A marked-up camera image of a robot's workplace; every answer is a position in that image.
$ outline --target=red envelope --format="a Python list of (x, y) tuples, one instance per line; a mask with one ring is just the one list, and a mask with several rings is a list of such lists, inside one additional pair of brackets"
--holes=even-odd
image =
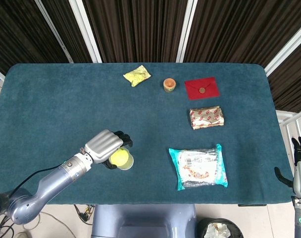
[(185, 81), (189, 100), (220, 96), (214, 77)]

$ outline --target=clear plastic cup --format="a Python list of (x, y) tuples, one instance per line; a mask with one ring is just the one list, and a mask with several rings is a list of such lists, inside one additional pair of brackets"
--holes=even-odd
[(110, 156), (109, 161), (121, 170), (129, 170), (133, 166), (134, 158), (128, 149), (121, 147)]

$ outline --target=plastic bag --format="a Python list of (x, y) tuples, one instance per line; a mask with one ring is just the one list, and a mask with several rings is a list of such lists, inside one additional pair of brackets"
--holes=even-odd
[(228, 186), (220, 144), (213, 149), (174, 150), (169, 153), (176, 167), (177, 190), (220, 184)]
[(230, 236), (231, 232), (226, 224), (210, 223), (203, 238), (228, 238)]
[(150, 73), (148, 73), (147, 69), (145, 69), (145, 67), (141, 65), (140, 67), (134, 69), (131, 72), (126, 73), (123, 76), (131, 82), (132, 87), (135, 87), (139, 83), (148, 79), (151, 75)]

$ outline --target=trash can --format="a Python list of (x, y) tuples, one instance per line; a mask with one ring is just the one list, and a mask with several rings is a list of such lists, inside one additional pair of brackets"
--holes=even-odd
[(210, 223), (223, 223), (226, 224), (227, 228), (230, 230), (231, 235), (229, 238), (244, 238), (242, 232), (240, 229), (235, 225), (233, 222), (224, 219), (224, 218), (203, 218), (198, 224), (197, 224), (197, 237), (203, 238), (206, 230), (208, 228), (208, 225)]

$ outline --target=yellow snack bag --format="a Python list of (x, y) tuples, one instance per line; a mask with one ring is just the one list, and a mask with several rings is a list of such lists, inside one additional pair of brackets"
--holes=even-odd
[(144, 80), (151, 77), (150, 73), (148, 73), (148, 71), (142, 65), (134, 69), (133, 71), (126, 73), (123, 76), (124, 78), (126, 78), (128, 81), (131, 82), (132, 87), (135, 87), (140, 82), (143, 82)]

